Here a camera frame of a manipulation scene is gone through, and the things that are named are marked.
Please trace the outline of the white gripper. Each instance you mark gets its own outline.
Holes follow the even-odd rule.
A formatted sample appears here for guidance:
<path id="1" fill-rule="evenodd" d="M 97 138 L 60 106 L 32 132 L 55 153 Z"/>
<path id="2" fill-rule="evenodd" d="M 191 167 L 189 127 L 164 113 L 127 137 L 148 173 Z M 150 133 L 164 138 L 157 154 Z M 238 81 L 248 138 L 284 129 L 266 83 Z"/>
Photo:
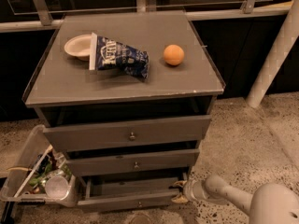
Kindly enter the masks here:
<path id="1" fill-rule="evenodd" d="M 196 180 L 179 180 L 173 184 L 174 188 L 183 188 L 183 194 L 181 193 L 176 197 L 172 198 L 173 203 L 187 203 L 199 202 L 206 199 L 206 193 L 203 188 L 201 181 Z"/>

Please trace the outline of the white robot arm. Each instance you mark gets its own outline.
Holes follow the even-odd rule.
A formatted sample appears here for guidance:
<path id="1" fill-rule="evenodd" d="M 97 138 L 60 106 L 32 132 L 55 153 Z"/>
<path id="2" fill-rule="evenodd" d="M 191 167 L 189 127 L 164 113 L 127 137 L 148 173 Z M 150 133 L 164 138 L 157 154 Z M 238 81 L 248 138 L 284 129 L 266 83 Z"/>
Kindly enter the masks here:
<path id="1" fill-rule="evenodd" d="M 205 180 L 176 181 L 172 188 L 178 189 L 173 203 L 231 203 L 249 217 L 249 224 L 299 224 L 299 196 L 280 184 L 266 183 L 250 194 L 210 175 Z"/>

